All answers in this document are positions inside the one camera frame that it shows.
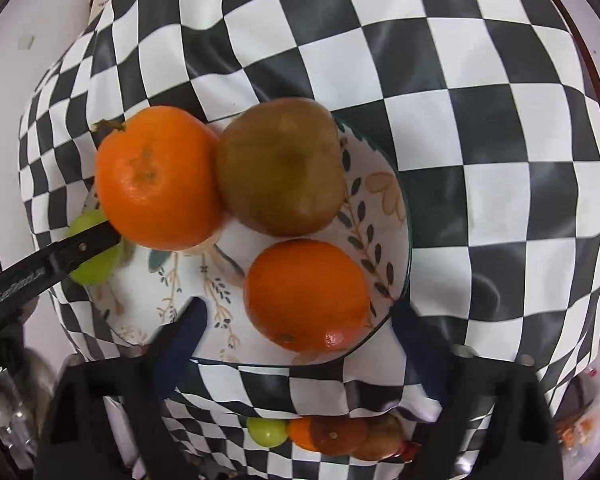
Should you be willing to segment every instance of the reflected green fruit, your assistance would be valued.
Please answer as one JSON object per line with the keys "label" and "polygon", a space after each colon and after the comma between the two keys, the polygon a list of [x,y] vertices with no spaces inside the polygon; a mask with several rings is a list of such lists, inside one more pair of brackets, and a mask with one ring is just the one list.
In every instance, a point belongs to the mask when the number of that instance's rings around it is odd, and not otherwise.
{"label": "reflected green fruit", "polygon": [[279,446],[288,437],[286,420],[279,418],[248,418],[247,430],[253,441],[262,447]]}
{"label": "reflected green fruit", "polygon": [[[87,211],[76,218],[66,231],[66,236],[77,235],[94,225],[101,224],[107,218],[101,209]],[[109,276],[116,270],[120,256],[122,255],[122,243],[107,249],[106,251],[87,260],[80,267],[70,274],[74,282],[82,285],[101,285],[109,279]]]}

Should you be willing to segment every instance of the plate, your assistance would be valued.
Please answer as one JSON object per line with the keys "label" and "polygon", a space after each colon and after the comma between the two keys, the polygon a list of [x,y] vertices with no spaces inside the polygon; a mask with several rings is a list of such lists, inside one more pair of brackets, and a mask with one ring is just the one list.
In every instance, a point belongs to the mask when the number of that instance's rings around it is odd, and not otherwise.
{"label": "plate", "polygon": [[[104,285],[88,287],[107,324],[133,345],[147,344],[161,325],[173,322],[187,300],[204,298],[207,329],[194,357],[251,365],[290,366],[331,361],[353,351],[388,318],[404,293],[411,262],[408,208],[397,172],[369,139],[336,120],[347,192],[333,222],[308,236],[347,253],[363,270],[371,297],[359,341],[335,352],[296,353],[254,329],[244,311],[242,282],[254,259],[279,242],[235,219],[199,246],[177,252],[123,241],[120,267]],[[98,207],[92,191],[84,211]]]}

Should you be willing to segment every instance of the white floor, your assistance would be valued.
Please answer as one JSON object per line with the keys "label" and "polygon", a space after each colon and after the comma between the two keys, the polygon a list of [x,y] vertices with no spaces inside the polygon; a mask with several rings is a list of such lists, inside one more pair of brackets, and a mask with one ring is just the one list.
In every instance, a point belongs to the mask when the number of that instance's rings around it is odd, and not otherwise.
{"label": "white floor", "polygon": [[[0,257],[5,267],[32,251],[17,178],[20,115],[47,67],[86,26],[88,1],[11,0],[0,15]],[[585,0],[562,1],[583,34],[600,72],[600,20]],[[35,37],[30,50],[18,50],[18,40],[23,34]],[[25,334],[26,344],[37,349],[56,370],[72,352],[46,294],[27,322]],[[599,448],[600,427],[587,459],[568,468],[566,479],[578,478]]]}

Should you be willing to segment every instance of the checkered tablecloth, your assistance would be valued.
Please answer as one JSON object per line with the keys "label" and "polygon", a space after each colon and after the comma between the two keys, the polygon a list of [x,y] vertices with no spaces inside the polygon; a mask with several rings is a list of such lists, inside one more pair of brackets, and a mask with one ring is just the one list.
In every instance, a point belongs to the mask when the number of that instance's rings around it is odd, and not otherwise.
{"label": "checkered tablecloth", "polygon": [[[37,247],[64,237],[93,185],[102,138],[90,124],[149,105],[212,123],[282,96],[316,99],[384,149],[409,200],[414,306],[480,355],[533,356],[555,409],[600,338],[600,109],[550,0],[112,0],[22,117],[20,187]],[[120,354],[80,286],[53,294],[83,354]],[[390,480],[399,465],[250,449],[232,418],[333,412],[319,399],[427,418],[435,403],[390,324],[358,352],[367,378],[356,384],[346,360],[266,370],[193,360],[166,421],[189,452],[250,474]],[[469,449],[488,423],[477,420]]]}

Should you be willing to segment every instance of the orange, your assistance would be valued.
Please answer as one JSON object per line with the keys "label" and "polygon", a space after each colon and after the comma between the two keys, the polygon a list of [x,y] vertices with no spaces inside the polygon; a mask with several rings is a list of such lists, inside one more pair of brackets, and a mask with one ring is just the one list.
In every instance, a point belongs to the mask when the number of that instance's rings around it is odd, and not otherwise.
{"label": "orange", "polygon": [[317,447],[314,446],[309,433],[311,420],[312,418],[310,416],[293,418],[289,421],[289,425],[286,427],[286,432],[296,446],[299,446],[307,451],[318,451]]}
{"label": "orange", "polygon": [[318,451],[338,456],[353,453],[365,441],[368,430],[364,418],[316,416],[309,431]]}
{"label": "orange", "polygon": [[218,138],[179,108],[145,108],[111,132],[96,154],[100,206],[132,242],[188,249],[223,220],[215,180]]}
{"label": "orange", "polygon": [[244,282],[254,327],[294,352],[353,344],[369,303],[362,270],[339,248],[317,240],[271,246],[255,259]]}

